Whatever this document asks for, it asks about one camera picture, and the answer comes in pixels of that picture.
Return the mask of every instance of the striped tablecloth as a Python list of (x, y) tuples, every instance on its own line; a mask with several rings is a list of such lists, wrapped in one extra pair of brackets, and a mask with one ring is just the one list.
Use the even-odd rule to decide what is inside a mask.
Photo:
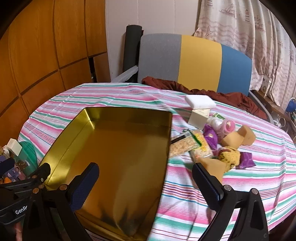
[[(190, 107), (185, 94), (158, 90), (130, 83), (83, 84), (45, 102), (25, 122), (19, 141), (31, 141), (41, 162), (51, 145), (69, 122), (85, 107), (138, 107), (166, 110), (173, 114), (171, 136), (184, 129)], [(223, 184), (235, 190), (257, 188), (263, 200), (268, 228), (272, 229), (296, 208), (296, 151), (291, 138), (282, 130), (245, 111), (217, 102), (211, 115), (219, 112), (236, 122), (236, 129), (248, 125), (256, 135), (252, 146), (240, 151), (251, 152), (255, 167), (232, 169)], [(169, 159), (164, 188), (148, 240), (198, 240), (214, 213), (207, 207), (191, 179), (189, 153)], [(227, 240), (238, 215), (235, 210), (222, 237)]]

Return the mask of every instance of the screw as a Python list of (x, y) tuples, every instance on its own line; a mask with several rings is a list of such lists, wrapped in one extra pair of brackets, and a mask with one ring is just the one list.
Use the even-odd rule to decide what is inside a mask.
[(256, 188), (252, 188), (252, 193), (254, 193), (255, 195), (258, 194), (258, 190)]
[(68, 186), (66, 184), (63, 184), (59, 187), (60, 190), (66, 190), (68, 188)]
[(224, 189), (225, 189), (226, 191), (230, 191), (232, 188), (231, 188), (231, 186), (229, 186), (229, 185), (225, 185), (225, 186), (224, 186)]
[(34, 189), (33, 189), (33, 193), (36, 194), (37, 192), (39, 192), (39, 188), (34, 188)]

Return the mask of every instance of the white sponge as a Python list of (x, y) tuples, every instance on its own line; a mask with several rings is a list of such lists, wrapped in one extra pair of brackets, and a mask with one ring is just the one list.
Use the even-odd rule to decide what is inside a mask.
[(216, 107), (216, 103), (207, 95), (186, 95), (185, 100), (194, 110)]

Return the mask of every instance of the cabinet door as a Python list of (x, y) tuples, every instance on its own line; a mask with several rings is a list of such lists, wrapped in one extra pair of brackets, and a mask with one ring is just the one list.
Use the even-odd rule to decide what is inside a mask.
[(84, 0), (56, 0), (54, 33), (60, 67), (87, 57)]
[(0, 146), (4, 146), (8, 143), (10, 138), (17, 139), (20, 130), (28, 119), (28, 115), (21, 103), (20, 99), (17, 99), (5, 112), (0, 116)]
[(17, 97), (8, 57), (8, 30), (0, 40), (0, 86), (1, 113)]
[(29, 89), (22, 98), (29, 113), (32, 114), (44, 102), (63, 91), (61, 76), (56, 72)]
[(94, 57), (94, 69), (96, 71), (97, 82), (102, 83), (111, 81), (107, 53)]
[(61, 69), (62, 78), (66, 90), (91, 82), (91, 71), (89, 68), (89, 60), (84, 59), (77, 63)]
[(57, 70), (53, 0), (33, 0), (9, 27), (12, 68), (20, 93)]
[(105, 0), (85, 1), (85, 27), (89, 56), (106, 52)]

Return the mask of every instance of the chair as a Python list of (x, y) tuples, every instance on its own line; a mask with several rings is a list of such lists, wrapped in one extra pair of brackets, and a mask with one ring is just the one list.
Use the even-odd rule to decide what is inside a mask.
[(141, 38), (138, 66), (111, 82), (125, 82), (135, 73), (138, 73), (138, 83), (151, 76), (177, 81), (188, 89), (241, 92), (249, 96), (274, 124), (267, 109), (249, 91), (252, 60), (228, 46), (187, 35), (147, 34)]

